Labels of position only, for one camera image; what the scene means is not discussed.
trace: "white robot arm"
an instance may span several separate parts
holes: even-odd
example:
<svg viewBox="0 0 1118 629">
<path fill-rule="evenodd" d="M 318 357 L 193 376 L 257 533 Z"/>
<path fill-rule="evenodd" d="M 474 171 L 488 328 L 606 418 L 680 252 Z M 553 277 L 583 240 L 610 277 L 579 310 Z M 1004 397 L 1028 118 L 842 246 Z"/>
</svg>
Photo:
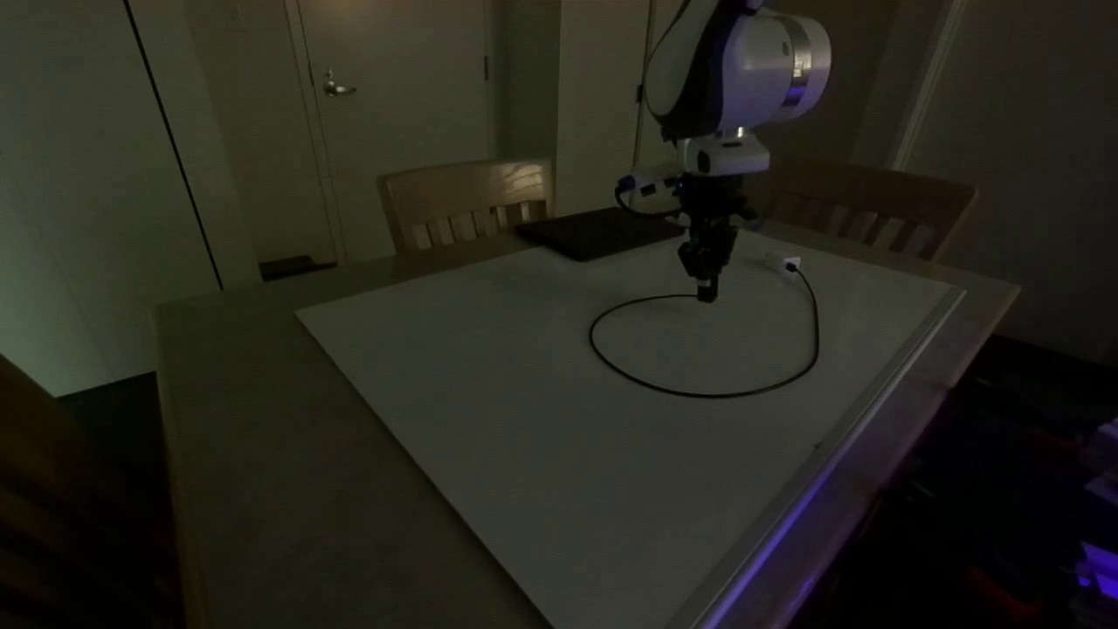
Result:
<svg viewBox="0 0 1118 629">
<path fill-rule="evenodd" d="M 767 150 L 750 131 L 800 118 L 830 74 L 816 20 L 759 0 L 685 0 L 645 70 L 645 110 L 689 176 L 750 176 Z"/>
<path fill-rule="evenodd" d="M 828 74 L 828 32 L 763 0 L 685 0 L 657 41 L 644 102 L 680 155 L 675 196 L 689 240 L 677 254 L 700 300 L 715 300 L 737 237 L 729 218 L 746 218 L 741 179 L 767 171 L 750 131 L 811 114 Z"/>
</svg>

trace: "chair back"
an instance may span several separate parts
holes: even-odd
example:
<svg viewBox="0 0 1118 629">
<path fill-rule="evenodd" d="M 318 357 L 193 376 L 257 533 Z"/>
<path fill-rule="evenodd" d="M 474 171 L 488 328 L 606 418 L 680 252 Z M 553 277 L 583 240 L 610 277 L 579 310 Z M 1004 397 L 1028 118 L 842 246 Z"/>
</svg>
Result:
<svg viewBox="0 0 1118 629">
<path fill-rule="evenodd" d="M 779 157 L 771 171 L 756 183 L 750 196 L 767 221 L 915 259 L 940 259 L 976 204 L 976 187 Z"/>
<path fill-rule="evenodd" d="M 480 161 L 380 179 L 396 252 L 434 252 L 553 218 L 549 161 Z"/>
<path fill-rule="evenodd" d="M 172 521 L 0 357 L 0 625 L 179 620 Z"/>
</svg>

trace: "gray table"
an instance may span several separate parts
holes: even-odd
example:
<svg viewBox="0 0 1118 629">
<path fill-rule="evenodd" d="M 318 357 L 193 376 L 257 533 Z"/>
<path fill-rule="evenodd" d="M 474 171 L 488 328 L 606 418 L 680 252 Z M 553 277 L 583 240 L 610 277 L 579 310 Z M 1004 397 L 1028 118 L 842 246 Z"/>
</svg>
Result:
<svg viewBox="0 0 1118 629">
<path fill-rule="evenodd" d="M 998 279 L 822 235 L 767 235 L 951 279 L 969 299 L 856 441 L 791 482 L 781 505 L 800 512 L 759 554 L 733 625 L 794 616 L 1016 299 Z M 512 247 L 385 259 L 158 310 L 187 625 L 544 625 L 295 319 Z"/>
</svg>

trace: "door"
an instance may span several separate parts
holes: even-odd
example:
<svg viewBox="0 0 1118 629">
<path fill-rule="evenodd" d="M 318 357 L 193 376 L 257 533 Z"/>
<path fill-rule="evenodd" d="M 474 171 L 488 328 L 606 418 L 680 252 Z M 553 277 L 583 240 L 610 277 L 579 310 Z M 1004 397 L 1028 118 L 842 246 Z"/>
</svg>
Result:
<svg viewBox="0 0 1118 629">
<path fill-rule="evenodd" d="M 494 157 L 488 0 L 289 0 L 351 263 L 392 254 L 385 171 Z"/>
<path fill-rule="evenodd" d="M 2 0 L 0 86 L 0 353 L 52 397 L 153 370 L 217 272 L 127 0 Z"/>
</svg>

